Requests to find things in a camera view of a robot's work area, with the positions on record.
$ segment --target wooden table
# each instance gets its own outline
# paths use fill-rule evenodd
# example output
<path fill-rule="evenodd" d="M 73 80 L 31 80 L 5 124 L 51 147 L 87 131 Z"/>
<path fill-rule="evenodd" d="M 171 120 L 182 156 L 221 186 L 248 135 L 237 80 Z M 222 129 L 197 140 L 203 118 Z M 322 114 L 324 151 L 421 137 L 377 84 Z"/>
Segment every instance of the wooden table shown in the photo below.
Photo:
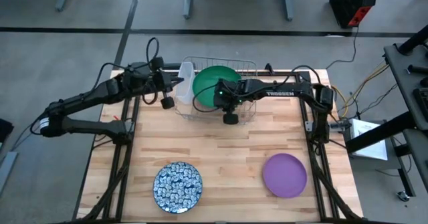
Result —
<path fill-rule="evenodd" d="M 317 72 L 322 83 L 328 85 L 326 70 Z M 264 81 L 284 79 L 259 78 Z M 122 103 L 104 105 L 101 121 L 113 120 L 114 116 L 120 116 L 121 110 Z M 320 219 L 297 98 L 264 98 L 257 102 L 254 121 L 235 126 L 185 120 L 174 110 L 163 110 L 160 102 L 152 106 L 142 103 L 139 110 L 122 221 L 278 222 Z M 344 143 L 341 134 L 332 133 L 330 138 Z M 334 187 L 350 208 L 362 216 L 346 150 L 327 144 L 326 152 Z M 77 217 L 88 213 L 106 190 L 113 153 L 113 144 L 105 144 L 92 152 Z M 265 188 L 261 169 L 264 162 L 277 153 L 292 154 L 306 167 L 308 183 L 299 197 L 277 198 Z M 191 163 L 203 179 L 203 194 L 197 206 L 180 215 L 160 209 L 152 193 L 157 172 L 175 161 Z M 324 187 L 322 190 L 327 214 L 331 216 L 327 192 Z M 116 199 L 117 193 L 113 196 L 112 208 L 116 208 Z"/>

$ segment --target patterned plate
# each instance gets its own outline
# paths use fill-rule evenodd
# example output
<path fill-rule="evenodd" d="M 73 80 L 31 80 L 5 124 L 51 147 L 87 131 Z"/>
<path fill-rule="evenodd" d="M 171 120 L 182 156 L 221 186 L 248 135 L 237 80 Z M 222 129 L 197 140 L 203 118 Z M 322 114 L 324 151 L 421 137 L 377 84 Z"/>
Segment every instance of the patterned plate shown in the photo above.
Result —
<path fill-rule="evenodd" d="M 154 179 L 154 201 L 168 213 L 179 214 L 192 209 L 201 198 L 201 194 L 201 175 L 189 163 L 168 164 Z"/>

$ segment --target wire dish rack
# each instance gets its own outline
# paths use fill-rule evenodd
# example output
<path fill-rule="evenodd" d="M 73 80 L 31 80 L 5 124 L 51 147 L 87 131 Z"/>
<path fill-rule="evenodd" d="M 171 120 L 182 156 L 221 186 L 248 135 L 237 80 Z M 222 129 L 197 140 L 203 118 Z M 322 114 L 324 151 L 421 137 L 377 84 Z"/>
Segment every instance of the wire dish rack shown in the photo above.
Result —
<path fill-rule="evenodd" d="M 200 71 L 211 67 L 211 66 L 225 66 L 235 70 L 240 76 L 242 80 L 252 79 L 257 77 L 257 66 L 254 62 L 244 61 L 244 60 L 228 60 L 228 59 L 220 59 L 220 58 L 205 58 L 205 57 L 186 57 L 183 62 L 191 62 L 193 64 L 193 68 L 195 70 L 195 75 L 197 75 Z M 179 84 L 177 88 L 188 88 L 188 86 L 181 86 Z M 212 110 L 213 108 L 209 108 L 203 106 L 199 101 L 195 100 L 195 105 L 200 110 Z M 253 119 L 255 116 L 255 107 L 256 103 L 254 102 L 244 102 L 239 105 L 234 114 L 239 116 L 239 123 L 246 124 Z M 216 110 L 213 112 L 200 112 L 197 111 L 192 103 L 184 104 L 177 96 L 175 97 L 175 112 L 180 114 L 183 118 L 187 120 L 202 120 L 202 121 L 210 121 L 210 122 L 223 122 L 223 111 Z"/>

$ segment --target green bowl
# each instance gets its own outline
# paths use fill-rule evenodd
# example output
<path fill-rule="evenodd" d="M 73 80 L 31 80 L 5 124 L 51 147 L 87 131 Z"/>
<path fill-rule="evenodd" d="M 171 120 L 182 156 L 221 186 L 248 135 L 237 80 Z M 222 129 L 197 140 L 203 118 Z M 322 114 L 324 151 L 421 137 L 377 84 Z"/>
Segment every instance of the green bowl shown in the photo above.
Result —
<path fill-rule="evenodd" d="M 215 85 L 219 79 L 237 82 L 241 76 L 235 70 L 225 66 L 211 66 L 196 75 L 193 80 L 193 93 L 196 95 L 204 88 Z M 196 99 L 206 107 L 214 108 L 214 89 L 209 88 L 201 92 Z"/>

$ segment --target red and black device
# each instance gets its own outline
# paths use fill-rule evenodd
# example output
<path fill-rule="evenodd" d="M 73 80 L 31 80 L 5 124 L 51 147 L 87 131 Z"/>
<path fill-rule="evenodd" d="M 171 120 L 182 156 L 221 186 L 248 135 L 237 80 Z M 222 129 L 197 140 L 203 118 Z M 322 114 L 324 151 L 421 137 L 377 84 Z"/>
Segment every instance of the red and black device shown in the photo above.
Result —
<path fill-rule="evenodd" d="M 376 0 L 330 0 L 334 16 L 342 28 L 358 27 Z"/>

